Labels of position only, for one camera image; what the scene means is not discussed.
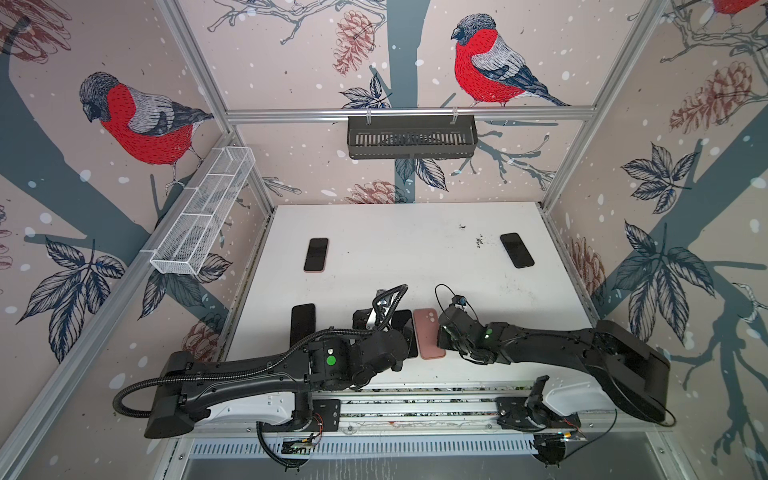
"wire mesh basket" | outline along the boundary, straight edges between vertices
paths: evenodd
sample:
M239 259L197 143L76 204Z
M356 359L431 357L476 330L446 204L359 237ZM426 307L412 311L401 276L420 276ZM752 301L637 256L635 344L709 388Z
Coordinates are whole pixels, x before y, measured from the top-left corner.
M473 115L350 117L346 144L356 160L468 158L478 133Z
M253 168L247 147L225 147L150 262L160 273L197 275Z

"bird head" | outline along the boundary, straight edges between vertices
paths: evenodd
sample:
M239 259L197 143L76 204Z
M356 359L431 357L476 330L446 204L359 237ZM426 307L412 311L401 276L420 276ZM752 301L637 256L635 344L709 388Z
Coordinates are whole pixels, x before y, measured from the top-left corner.
M467 15L456 25L451 39L458 41L461 46L465 46L475 33L487 28L491 30L496 29L496 22L493 21L490 15L485 13Z
M99 119L109 121L112 116L109 113L107 95L109 91L117 87L120 82L110 74L97 71L91 74L80 85L80 102L83 104L83 112L88 121Z

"black metal basket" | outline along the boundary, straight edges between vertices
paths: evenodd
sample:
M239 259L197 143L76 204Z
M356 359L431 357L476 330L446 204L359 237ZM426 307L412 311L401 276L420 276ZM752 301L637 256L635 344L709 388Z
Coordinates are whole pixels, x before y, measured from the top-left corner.
M467 158L478 144L473 115L376 116L370 122L367 117L349 118L350 158Z

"pink phone case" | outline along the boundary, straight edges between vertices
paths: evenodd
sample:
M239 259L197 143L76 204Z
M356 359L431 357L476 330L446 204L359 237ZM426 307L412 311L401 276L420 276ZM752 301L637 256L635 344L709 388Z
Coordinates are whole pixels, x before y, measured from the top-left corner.
M419 345L419 355L424 360L441 359L445 356L445 350L437 346L437 333L440 330L438 318L435 309L413 310L416 343Z

